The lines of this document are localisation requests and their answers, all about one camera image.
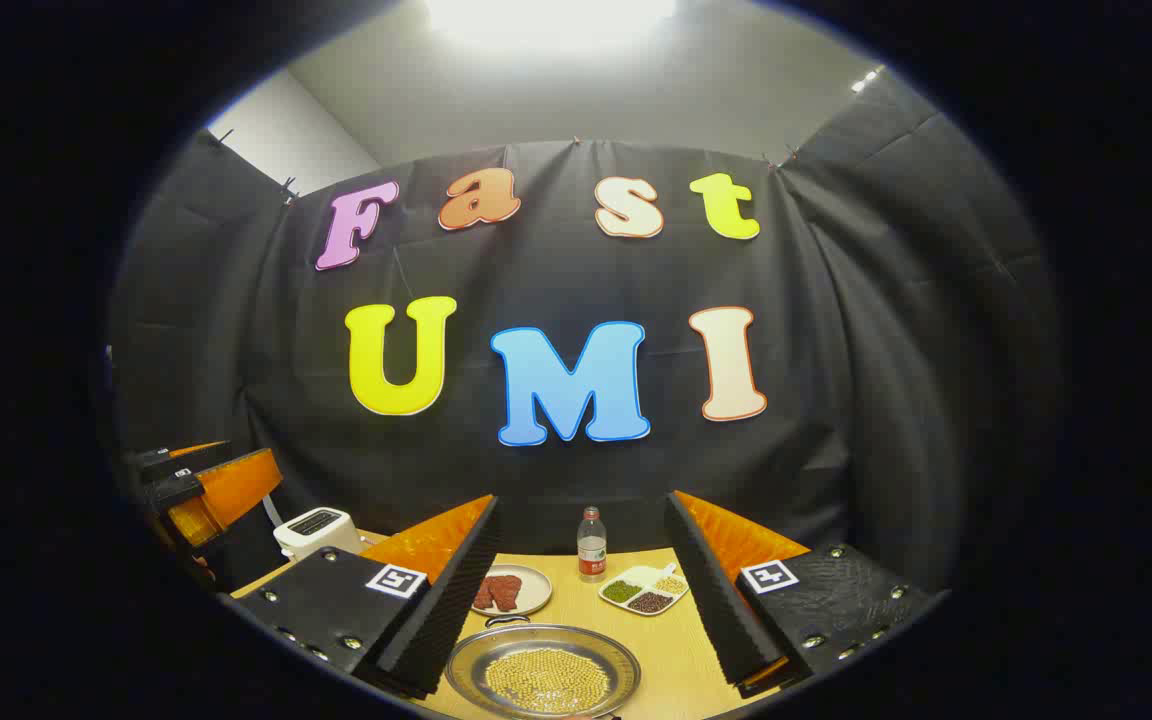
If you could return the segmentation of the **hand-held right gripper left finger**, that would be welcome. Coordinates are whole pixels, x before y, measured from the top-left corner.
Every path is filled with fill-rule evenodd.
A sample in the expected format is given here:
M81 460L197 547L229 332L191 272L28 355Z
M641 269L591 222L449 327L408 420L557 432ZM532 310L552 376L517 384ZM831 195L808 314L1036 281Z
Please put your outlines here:
M497 555L497 505L476 498L361 553L325 544L232 611L311 664L422 700Z

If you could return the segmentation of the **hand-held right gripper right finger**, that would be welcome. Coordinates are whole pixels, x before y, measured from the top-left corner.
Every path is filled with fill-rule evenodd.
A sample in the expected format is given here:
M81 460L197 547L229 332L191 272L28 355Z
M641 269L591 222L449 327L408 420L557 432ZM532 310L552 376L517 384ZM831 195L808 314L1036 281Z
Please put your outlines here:
M937 601L851 544L804 544L681 491L664 523L728 684L741 696L832 673Z

